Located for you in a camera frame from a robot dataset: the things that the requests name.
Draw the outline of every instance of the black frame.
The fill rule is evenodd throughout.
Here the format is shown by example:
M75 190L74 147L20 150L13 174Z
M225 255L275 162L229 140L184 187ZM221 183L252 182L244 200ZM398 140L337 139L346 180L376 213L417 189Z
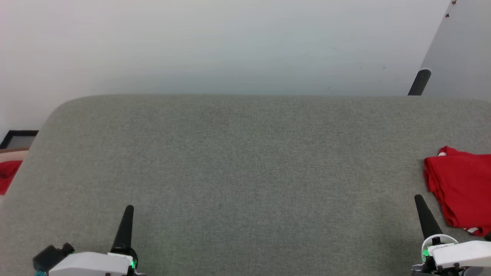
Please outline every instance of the black frame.
M6 149L14 136L36 136L39 130L9 130L2 143L0 149Z

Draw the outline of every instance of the gray fabric surface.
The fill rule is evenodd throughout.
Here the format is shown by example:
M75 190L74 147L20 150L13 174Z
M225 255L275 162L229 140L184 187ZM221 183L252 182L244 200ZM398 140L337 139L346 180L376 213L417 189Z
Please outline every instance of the gray fabric surface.
M127 204L149 276L409 275L415 194L446 234L477 239L445 225L423 159L491 153L490 118L487 102L424 97L75 100L3 202L0 275L33 275L50 244L107 252Z

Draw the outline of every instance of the folded garment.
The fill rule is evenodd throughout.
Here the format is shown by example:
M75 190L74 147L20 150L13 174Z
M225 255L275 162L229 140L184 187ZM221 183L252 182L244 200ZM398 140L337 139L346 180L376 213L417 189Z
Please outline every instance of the folded garment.
M425 159L425 180L452 227L477 236L491 232L491 154L471 154L451 147Z
M0 163L0 195L7 192L21 163L22 161L7 161Z

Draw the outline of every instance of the red cloth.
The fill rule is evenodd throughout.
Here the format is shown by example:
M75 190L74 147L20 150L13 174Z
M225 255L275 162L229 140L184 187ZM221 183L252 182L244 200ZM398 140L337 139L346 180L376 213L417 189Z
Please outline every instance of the red cloth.
M22 161L7 161L0 163L0 194L5 194L7 192L21 163Z
M425 159L425 180L452 227L477 236L491 231L491 154L471 154L451 147Z

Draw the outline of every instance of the folded red cloth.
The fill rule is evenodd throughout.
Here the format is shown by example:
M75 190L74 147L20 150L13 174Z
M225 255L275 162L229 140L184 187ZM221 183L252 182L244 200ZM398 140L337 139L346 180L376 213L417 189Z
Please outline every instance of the folded red cloth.
M7 192L21 163L22 161L7 161L0 163L0 194L5 194Z
M452 227L477 236L491 231L491 154L471 154L451 147L425 159L425 180Z

